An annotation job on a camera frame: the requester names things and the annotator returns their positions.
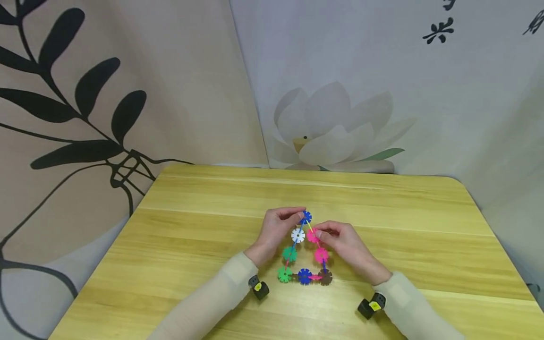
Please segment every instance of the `wood grain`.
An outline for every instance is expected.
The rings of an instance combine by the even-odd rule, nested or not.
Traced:
[[[181,299],[256,238],[264,212],[303,205],[314,222],[352,223],[469,339],[543,339],[544,316],[463,185],[446,177],[181,166],[166,168],[51,340],[145,339]],[[402,339],[356,308],[372,288],[334,254],[328,287],[282,284],[277,256],[209,339]],[[317,264],[299,251],[294,268]]]

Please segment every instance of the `black branch print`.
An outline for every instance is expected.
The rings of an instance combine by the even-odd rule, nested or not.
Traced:
[[[63,143],[63,145],[59,145],[56,150],[52,150],[32,161],[30,163],[32,169],[40,170],[71,163],[91,163],[90,165],[83,166],[68,174],[0,241],[0,309],[6,317],[6,320],[18,333],[29,339],[35,340],[44,339],[25,330],[20,323],[12,317],[5,304],[2,286],[2,275],[4,270],[27,269],[39,271],[51,275],[62,282],[74,298],[77,296],[78,292],[72,280],[64,273],[40,265],[20,263],[4,258],[3,250],[7,242],[24,227],[27,221],[32,218],[32,216],[61,186],[67,183],[72,176],[80,172],[85,172],[99,166],[109,167],[112,171],[109,178],[109,184],[112,188],[120,188],[125,192],[128,201],[128,211],[129,214],[132,215],[134,212],[134,198],[129,187],[132,187],[139,195],[144,195],[144,191],[138,188],[137,185],[130,180],[130,177],[134,174],[138,174],[138,176],[143,176],[150,181],[156,179],[156,176],[150,170],[146,162],[150,164],[161,164],[165,162],[192,164],[191,162],[174,158],[152,159],[137,150],[127,148],[124,143],[125,136],[138,120],[147,99],[146,92],[142,90],[133,91],[127,94],[112,114],[111,130],[115,139],[110,138],[104,131],[98,129],[89,121],[89,116],[92,114],[100,91],[121,64],[121,61],[118,58],[113,57],[106,59],[85,73],[75,85],[74,94],[77,108],[73,107],[68,102],[64,94],[57,87],[51,74],[51,69],[57,59],[64,53],[72,40],[76,37],[77,32],[84,23],[85,13],[78,8],[70,8],[64,11],[53,24],[45,42],[41,46],[40,53],[36,57],[30,50],[24,31],[23,19],[32,11],[46,3],[46,1],[47,0],[25,0],[22,2],[21,0],[15,0],[15,15],[12,15],[0,4],[0,24],[15,26],[17,28],[26,53],[26,56],[21,56],[0,46],[0,64],[14,70],[38,75],[53,91],[57,98],[50,98],[30,91],[9,88],[0,88],[0,98],[10,101],[37,119],[47,122],[65,123],[72,119],[80,119],[89,126],[89,128],[98,132],[102,136],[102,139],[70,140],[57,138],[9,126],[0,122],[0,127],[17,133]],[[123,161],[115,163],[110,160],[121,154],[125,155]],[[121,169],[128,171],[123,175],[120,173]]]

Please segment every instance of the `white lotus flower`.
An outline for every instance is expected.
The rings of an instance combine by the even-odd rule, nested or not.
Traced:
[[[277,104],[275,127],[266,135],[271,165],[391,173],[393,163],[384,159],[404,150],[387,148],[416,121],[406,119],[388,125],[392,112],[389,92],[352,108],[339,82],[323,86],[310,98],[301,88],[291,90]]]

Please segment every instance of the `snowflake connector piece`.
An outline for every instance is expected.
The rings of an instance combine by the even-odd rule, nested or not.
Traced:
[[[306,239],[310,241],[311,243],[317,243],[319,241],[319,239],[316,236],[316,231],[312,229],[306,232]]]
[[[303,268],[299,271],[299,282],[302,285],[309,285],[312,279],[310,278],[312,276],[312,272],[309,269]]]
[[[329,259],[329,253],[325,250],[325,248],[318,248],[313,253],[313,257],[316,259],[317,263],[322,264],[323,262],[327,262]]]
[[[332,282],[332,273],[328,269],[322,269],[319,274],[321,276],[321,285],[322,286],[328,286]]]
[[[291,268],[281,267],[277,270],[277,279],[280,280],[280,282],[287,283],[291,280],[292,274]]]
[[[312,221],[312,214],[309,211],[304,210],[304,217],[300,220],[299,224],[309,224]]]
[[[302,241],[304,241],[305,237],[306,234],[304,234],[304,230],[300,228],[293,230],[293,232],[291,233],[291,239],[293,240],[293,242],[296,243],[301,243]]]
[[[295,247],[285,248],[283,250],[283,252],[281,253],[281,255],[283,256],[285,261],[289,261],[289,262],[295,262],[296,261],[297,253],[296,253]]]

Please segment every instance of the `forearm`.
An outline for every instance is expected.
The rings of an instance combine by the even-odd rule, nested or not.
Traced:
[[[442,319],[402,273],[374,286],[386,298],[384,311],[409,340],[458,340],[465,337]]]
[[[158,325],[148,340],[200,339],[249,291],[257,267],[244,253],[232,257],[203,286],[183,299]]]

